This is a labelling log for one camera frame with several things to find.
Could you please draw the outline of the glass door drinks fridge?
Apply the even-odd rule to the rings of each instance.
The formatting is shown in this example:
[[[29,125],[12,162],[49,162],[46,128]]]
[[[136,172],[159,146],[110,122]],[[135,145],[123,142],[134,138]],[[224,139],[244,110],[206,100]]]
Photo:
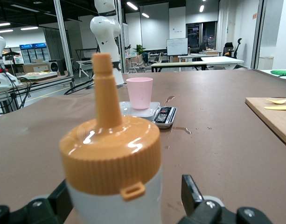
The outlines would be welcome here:
[[[20,45],[24,63],[34,63],[35,59],[49,61],[49,51],[45,42]]]

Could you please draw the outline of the wooden cutting board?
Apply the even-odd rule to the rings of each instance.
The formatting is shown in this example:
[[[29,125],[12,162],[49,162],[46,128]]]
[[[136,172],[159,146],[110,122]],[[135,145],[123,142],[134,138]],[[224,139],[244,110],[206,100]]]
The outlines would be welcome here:
[[[260,117],[265,124],[286,143],[286,111],[267,110],[267,106],[286,106],[286,103],[277,105],[267,99],[281,100],[284,98],[246,98],[246,104]]]

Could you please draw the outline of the whiteboard on stand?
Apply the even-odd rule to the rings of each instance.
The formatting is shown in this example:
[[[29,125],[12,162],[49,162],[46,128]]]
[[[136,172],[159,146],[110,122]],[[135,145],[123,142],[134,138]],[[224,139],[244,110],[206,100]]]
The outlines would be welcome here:
[[[187,54],[188,54],[187,38],[167,39],[168,56],[181,56]]]

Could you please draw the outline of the pink plastic cup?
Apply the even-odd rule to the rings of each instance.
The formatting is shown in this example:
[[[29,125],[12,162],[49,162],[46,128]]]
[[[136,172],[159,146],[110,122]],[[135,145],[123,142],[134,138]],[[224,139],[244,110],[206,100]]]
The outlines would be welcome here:
[[[134,77],[126,80],[128,95],[133,109],[143,110],[150,107],[153,79]]]

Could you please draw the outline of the white office table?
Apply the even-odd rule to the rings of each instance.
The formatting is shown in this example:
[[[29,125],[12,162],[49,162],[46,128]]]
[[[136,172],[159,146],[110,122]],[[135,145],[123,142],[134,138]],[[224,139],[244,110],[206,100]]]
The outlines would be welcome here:
[[[232,70],[239,63],[244,62],[244,60],[235,59],[227,56],[211,56],[202,54],[178,56],[178,58],[180,63],[184,63],[188,67],[201,67],[202,70],[205,70],[208,66],[223,67],[226,70]],[[181,62],[182,59],[190,59],[190,58],[200,58],[200,61]]]

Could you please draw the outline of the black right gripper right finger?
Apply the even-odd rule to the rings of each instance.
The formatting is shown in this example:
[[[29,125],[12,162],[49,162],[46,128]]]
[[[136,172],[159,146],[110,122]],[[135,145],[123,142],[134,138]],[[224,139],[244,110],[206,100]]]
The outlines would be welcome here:
[[[234,213],[216,199],[205,199],[191,175],[182,175],[181,200],[186,216],[177,224],[273,224],[253,207],[240,207]]]

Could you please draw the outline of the white sauce bottle orange cap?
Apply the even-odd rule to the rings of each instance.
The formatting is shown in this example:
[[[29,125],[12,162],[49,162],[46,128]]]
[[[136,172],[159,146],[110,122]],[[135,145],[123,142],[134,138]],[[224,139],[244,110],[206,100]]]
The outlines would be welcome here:
[[[97,117],[60,141],[68,191],[82,224],[162,224],[160,131],[123,116],[108,53],[93,55]]]

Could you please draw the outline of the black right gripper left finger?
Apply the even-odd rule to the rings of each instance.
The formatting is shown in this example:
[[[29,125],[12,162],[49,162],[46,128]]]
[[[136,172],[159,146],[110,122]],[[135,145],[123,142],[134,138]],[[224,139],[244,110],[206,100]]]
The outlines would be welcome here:
[[[0,224],[63,224],[73,209],[66,181],[46,198],[39,197],[11,211],[0,205]]]

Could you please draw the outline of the brown liquid spill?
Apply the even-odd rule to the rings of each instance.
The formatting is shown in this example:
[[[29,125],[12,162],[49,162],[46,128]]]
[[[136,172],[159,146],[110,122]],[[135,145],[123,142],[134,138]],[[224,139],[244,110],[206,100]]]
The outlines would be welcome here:
[[[165,100],[165,103],[164,103],[164,106],[167,106],[167,104],[172,100],[174,99],[175,96],[168,96]],[[177,127],[177,126],[173,126],[171,125],[168,129],[171,129],[171,130],[181,130],[181,131],[184,131],[185,133],[187,134],[192,134],[192,132],[190,130],[188,130],[186,127]]]

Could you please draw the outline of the white tray with food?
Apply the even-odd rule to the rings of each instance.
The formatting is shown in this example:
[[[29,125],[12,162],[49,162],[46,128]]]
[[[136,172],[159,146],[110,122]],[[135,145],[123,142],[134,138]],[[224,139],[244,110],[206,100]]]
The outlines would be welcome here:
[[[43,80],[48,80],[57,77],[57,72],[29,72],[25,75],[18,76],[17,78],[21,81],[32,81],[38,82]]]

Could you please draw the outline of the aluminium frame post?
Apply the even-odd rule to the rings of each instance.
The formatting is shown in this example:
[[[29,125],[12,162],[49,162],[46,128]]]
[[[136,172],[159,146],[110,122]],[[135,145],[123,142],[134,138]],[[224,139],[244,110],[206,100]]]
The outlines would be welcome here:
[[[67,68],[69,75],[73,76],[69,46],[67,42],[65,24],[63,20],[62,9],[61,9],[61,3],[60,3],[60,0],[53,0],[53,2],[54,2],[56,17],[57,17],[57,23],[58,23],[58,27],[60,31],[60,37],[61,37],[61,42],[62,42],[62,47],[63,47],[63,52],[64,52],[64,58],[66,62],[66,68]]]

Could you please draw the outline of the wooden top office table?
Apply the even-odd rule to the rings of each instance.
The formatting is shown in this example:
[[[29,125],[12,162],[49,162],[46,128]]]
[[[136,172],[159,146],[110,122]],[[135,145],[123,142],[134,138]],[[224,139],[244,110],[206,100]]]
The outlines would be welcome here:
[[[206,70],[207,63],[204,61],[196,62],[171,62],[171,63],[154,63],[151,65],[152,72],[160,72],[163,68],[187,68],[187,67],[201,67],[201,70]]]

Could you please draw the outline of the green potted plant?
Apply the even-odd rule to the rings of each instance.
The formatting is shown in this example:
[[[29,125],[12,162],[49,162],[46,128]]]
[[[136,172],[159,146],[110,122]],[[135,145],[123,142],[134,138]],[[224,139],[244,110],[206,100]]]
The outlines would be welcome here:
[[[135,48],[133,48],[135,52],[137,52],[139,55],[141,55],[142,53],[145,52],[145,48],[141,45],[141,44],[138,44],[136,45]]]

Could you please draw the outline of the black office chair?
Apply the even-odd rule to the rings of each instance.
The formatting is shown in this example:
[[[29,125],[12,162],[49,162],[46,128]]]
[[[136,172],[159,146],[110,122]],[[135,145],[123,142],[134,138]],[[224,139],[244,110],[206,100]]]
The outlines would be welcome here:
[[[239,45],[241,44],[242,38],[239,38],[237,41],[237,46],[234,49],[232,42],[225,43],[225,46],[223,48],[223,56],[231,57],[237,59],[237,50],[239,48]]]

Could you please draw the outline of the silver digital kitchen scale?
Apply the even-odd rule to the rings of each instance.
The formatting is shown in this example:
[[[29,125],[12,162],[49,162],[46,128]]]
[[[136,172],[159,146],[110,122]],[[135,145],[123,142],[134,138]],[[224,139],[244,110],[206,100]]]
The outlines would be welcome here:
[[[151,102],[147,109],[133,109],[131,103],[122,101],[119,103],[121,113],[147,119],[158,126],[159,129],[169,129],[177,113],[176,107],[161,106],[159,102]]]

